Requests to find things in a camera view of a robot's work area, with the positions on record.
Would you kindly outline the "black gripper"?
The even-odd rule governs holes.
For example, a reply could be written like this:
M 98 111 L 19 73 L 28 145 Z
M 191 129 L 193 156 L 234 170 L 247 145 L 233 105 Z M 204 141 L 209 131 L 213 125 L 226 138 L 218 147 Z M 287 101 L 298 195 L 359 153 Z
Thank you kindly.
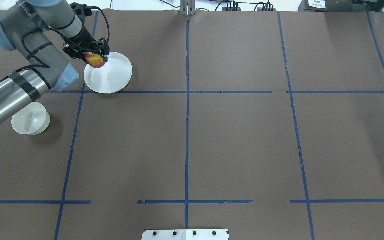
M 108 61 L 109 44 L 105 38 L 96 40 L 89 32 L 80 32 L 71 38 L 62 35 L 62 39 L 65 41 L 62 50 L 72 59 L 84 60 L 84 53 L 92 52 L 101 55 L 105 62 Z

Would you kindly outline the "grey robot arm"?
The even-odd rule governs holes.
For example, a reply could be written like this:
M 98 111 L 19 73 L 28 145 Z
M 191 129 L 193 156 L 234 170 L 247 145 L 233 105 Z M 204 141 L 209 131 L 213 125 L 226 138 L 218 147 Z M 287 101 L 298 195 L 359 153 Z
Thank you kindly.
M 62 50 L 72 59 L 81 59 L 95 68 L 102 67 L 110 51 L 107 37 L 94 39 L 85 18 L 97 6 L 68 3 L 65 0 L 17 0 L 0 14 L 0 46 L 17 50 L 28 65 L 0 80 L 0 125 L 51 89 L 64 91 L 79 79 L 79 73 L 47 38 L 58 34 Z

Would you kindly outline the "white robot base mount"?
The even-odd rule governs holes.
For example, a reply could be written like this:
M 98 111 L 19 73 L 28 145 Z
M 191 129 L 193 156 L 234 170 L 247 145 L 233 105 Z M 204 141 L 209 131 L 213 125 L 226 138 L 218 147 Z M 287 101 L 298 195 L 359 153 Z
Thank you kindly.
M 228 229 L 156 229 L 145 230 L 142 240 L 229 240 Z

